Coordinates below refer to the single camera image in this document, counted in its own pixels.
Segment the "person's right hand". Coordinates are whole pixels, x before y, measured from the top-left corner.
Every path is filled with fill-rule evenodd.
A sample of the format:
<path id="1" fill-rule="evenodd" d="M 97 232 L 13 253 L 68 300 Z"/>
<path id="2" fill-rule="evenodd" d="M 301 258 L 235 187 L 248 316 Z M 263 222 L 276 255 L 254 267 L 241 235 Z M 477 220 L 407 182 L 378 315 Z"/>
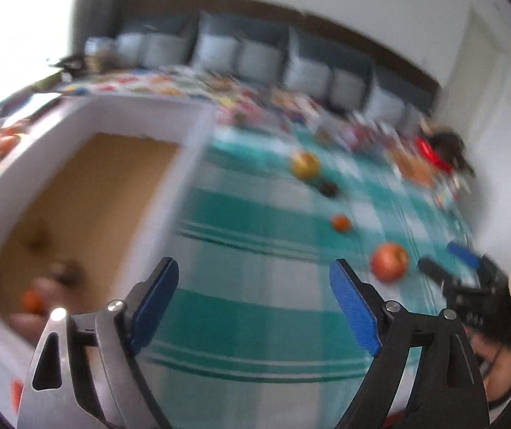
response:
<path id="1" fill-rule="evenodd" d="M 491 410 L 501 407 L 511 398 L 511 347 L 468 326 L 465 331 L 475 355 L 486 362 L 482 382 L 488 405 Z"/>

